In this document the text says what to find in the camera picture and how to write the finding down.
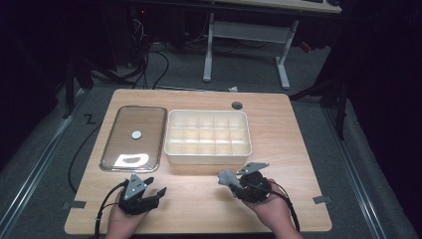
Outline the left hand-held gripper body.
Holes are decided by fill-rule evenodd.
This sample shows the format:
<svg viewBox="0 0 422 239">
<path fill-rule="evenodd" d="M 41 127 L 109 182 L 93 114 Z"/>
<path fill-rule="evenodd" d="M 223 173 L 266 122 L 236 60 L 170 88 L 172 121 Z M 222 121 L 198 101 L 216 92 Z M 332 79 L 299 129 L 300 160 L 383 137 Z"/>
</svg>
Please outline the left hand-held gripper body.
<svg viewBox="0 0 422 239">
<path fill-rule="evenodd" d="M 149 197 L 144 198 L 143 194 L 147 186 L 143 185 L 143 180 L 133 174 L 128 184 L 124 187 L 119 198 L 118 206 L 126 214 L 138 215 L 158 207 L 158 203 L 149 201 Z"/>
</svg>

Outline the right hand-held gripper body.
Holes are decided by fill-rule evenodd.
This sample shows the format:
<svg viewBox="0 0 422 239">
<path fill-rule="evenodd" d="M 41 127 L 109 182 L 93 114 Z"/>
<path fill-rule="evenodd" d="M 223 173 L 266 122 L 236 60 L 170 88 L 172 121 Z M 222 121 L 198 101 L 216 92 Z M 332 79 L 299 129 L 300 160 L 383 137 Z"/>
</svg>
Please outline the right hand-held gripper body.
<svg viewBox="0 0 422 239">
<path fill-rule="evenodd" d="M 266 177 L 260 172 L 261 169 L 268 167 L 267 162 L 249 162 L 237 174 L 240 175 L 239 181 L 243 186 L 241 200 L 257 203 L 265 201 L 271 191 L 271 185 Z"/>
</svg>

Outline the white divided storage box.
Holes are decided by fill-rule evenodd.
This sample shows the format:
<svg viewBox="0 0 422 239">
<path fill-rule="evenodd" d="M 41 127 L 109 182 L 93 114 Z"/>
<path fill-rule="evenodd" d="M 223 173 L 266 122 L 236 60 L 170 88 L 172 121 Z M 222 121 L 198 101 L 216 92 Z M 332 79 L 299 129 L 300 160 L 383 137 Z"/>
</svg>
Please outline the white divided storage box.
<svg viewBox="0 0 422 239">
<path fill-rule="evenodd" d="M 164 152 L 172 164 L 244 164 L 252 154 L 247 115 L 173 110 L 167 121 Z"/>
</svg>

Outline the person's right hand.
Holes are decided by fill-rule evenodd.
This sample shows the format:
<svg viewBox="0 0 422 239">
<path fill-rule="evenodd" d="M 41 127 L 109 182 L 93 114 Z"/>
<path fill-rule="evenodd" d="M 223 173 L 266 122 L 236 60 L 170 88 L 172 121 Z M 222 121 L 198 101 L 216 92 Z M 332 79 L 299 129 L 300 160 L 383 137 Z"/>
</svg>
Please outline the person's right hand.
<svg viewBox="0 0 422 239">
<path fill-rule="evenodd" d="M 270 179 L 270 184 L 277 194 L 285 195 L 275 180 Z M 276 239 L 301 239 L 302 235 L 293 224 L 287 202 L 277 194 L 271 194 L 264 202 L 244 201 L 244 204 L 273 232 Z"/>
</svg>

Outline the person's left hand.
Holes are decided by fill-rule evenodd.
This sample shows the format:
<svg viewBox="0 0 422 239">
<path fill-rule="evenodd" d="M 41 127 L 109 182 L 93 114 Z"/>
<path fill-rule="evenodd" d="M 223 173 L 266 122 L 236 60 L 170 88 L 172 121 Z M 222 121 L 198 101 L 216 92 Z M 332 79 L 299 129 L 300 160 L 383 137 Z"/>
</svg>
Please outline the person's left hand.
<svg viewBox="0 0 422 239">
<path fill-rule="evenodd" d="M 126 214 L 114 205 L 109 213 L 105 239 L 130 239 L 147 215 L 148 211 L 138 215 Z"/>
</svg>

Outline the clear plastic box lid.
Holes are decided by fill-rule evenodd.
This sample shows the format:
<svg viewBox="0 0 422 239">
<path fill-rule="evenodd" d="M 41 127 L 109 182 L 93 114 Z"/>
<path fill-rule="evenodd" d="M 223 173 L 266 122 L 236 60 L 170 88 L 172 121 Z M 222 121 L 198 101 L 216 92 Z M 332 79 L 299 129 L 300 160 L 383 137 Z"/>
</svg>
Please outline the clear plastic box lid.
<svg viewBox="0 0 422 239">
<path fill-rule="evenodd" d="M 114 118 L 100 168 L 107 171 L 148 173 L 159 166 L 167 110 L 124 106 Z"/>
</svg>

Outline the black stand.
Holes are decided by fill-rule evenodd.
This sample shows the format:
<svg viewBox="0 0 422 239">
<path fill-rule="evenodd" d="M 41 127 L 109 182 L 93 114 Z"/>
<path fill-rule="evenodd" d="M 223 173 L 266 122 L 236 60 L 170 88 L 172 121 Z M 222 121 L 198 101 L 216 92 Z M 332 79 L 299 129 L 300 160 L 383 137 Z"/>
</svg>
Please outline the black stand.
<svg viewBox="0 0 422 239">
<path fill-rule="evenodd" d="M 344 140 L 343 125 L 346 117 L 346 101 L 349 80 L 332 78 L 315 83 L 312 87 L 302 90 L 292 96 L 291 101 L 297 101 L 308 96 L 320 96 L 319 105 L 324 109 L 332 109 L 334 115 L 334 131 Z"/>
<path fill-rule="evenodd" d="M 76 107 L 75 83 L 78 83 L 82 90 L 90 90 L 94 86 L 91 78 L 91 70 L 86 61 L 72 55 L 66 65 L 65 89 L 66 89 L 66 112 L 64 118 L 67 119 Z"/>
</svg>

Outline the white-framed desk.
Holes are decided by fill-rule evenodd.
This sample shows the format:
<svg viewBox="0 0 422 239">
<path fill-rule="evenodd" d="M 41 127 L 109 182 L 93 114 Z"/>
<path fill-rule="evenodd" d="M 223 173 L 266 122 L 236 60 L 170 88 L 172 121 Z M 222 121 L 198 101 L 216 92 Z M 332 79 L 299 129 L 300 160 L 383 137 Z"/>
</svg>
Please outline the white-framed desk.
<svg viewBox="0 0 422 239">
<path fill-rule="evenodd" d="M 246 7 L 267 8 L 269 10 L 284 10 L 288 13 L 323 14 L 324 16 L 341 13 L 338 5 L 331 5 L 328 0 L 210 0 L 211 7 L 223 3 Z M 299 18 L 289 20 L 286 26 L 270 26 L 268 24 L 241 23 L 239 20 L 216 20 L 215 14 L 208 18 L 207 52 L 205 56 L 203 81 L 212 79 L 213 42 L 215 38 L 246 40 L 265 43 L 282 44 L 281 54 L 275 58 L 283 89 L 290 88 L 285 60 L 292 45 L 299 25 Z"/>
</svg>

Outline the metal floor rail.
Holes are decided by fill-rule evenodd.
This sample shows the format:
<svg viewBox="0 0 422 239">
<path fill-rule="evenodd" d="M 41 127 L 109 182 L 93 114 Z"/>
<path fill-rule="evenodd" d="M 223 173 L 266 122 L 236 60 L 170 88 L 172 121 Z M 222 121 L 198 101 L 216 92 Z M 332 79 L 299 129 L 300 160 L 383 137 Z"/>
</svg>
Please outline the metal floor rail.
<svg viewBox="0 0 422 239">
<path fill-rule="evenodd" d="M 364 217 L 364 220 L 372 235 L 372 238 L 387 239 L 386 233 L 375 211 L 372 200 L 369 198 L 369 195 L 361 180 L 361 177 L 358 174 L 358 171 L 353 163 L 347 144 L 344 139 L 340 138 L 339 133 L 336 131 L 335 117 L 333 112 L 327 109 L 322 109 L 321 111 L 339 148 L 341 154 L 341 161 L 345 169 L 345 174 L 348 178 L 349 184 L 356 197 L 360 211 Z"/>
<path fill-rule="evenodd" d="M 0 173 L 0 237 L 6 238 L 37 189 L 53 160 L 57 145 L 83 104 L 89 90 L 77 90 L 76 105 L 60 104 L 24 141 L 6 169 Z"/>
</svg>

